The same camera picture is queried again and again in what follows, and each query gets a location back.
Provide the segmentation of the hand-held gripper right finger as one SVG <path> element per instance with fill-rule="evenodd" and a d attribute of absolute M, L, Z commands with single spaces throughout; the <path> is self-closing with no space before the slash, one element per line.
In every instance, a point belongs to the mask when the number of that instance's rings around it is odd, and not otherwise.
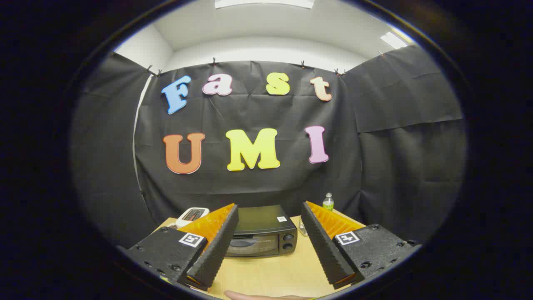
<path fill-rule="evenodd" d="M 363 226 L 309 201 L 301 207 L 301 220 L 334 289 L 373 279 L 421 247 L 379 224 Z"/>

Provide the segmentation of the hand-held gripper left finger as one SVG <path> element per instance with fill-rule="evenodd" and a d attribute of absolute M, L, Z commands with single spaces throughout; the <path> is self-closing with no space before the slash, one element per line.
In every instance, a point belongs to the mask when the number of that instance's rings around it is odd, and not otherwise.
<path fill-rule="evenodd" d="M 239 221 L 232 203 L 175 229 L 162 226 L 121 253 L 155 277 L 207 292 Z"/>

